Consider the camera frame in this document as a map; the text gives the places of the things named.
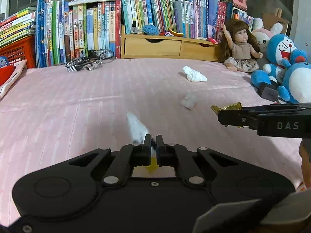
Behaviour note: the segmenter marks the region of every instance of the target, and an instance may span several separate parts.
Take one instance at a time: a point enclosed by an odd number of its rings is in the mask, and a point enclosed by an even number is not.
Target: red plastic basket
[[[23,38],[0,48],[0,56],[6,56],[10,65],[21,60],[27,60],[27,68],[36,68],[35,36]]]

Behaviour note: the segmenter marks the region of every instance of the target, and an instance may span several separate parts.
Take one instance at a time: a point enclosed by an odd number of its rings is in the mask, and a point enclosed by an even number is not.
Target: red cushion
[[[2,86],[13,74],[15,67],[8,65],[0,68],[0,86]]]

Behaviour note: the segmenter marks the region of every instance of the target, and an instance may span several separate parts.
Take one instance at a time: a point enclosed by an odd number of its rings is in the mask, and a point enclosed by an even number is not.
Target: floral skirt
[[[253,71],[256,71],[259,69],[259,66],[257,64],[257,61],[254,59],[249,60],[237,60],[235,58],[228,58],[225,60],[226,64],[233,64],[239,71],[251,73]]]

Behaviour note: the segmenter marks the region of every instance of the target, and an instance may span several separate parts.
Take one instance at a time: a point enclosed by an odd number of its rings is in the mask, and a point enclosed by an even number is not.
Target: gold foil candy wrapper
[[[227,107],[217,107],[216,105],[213,105],[211,109],[215,112],[216,115],[219,114],[222,110],[242,110],[242,104],[241,103],[235,103],[232,105],[229,105]]]

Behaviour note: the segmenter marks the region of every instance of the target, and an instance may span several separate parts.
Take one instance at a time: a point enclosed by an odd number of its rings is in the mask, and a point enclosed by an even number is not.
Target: bookshelf
[[[217,61],[217,45],[202,39],[125,34],[121,30],[121,59],[171,58]]]

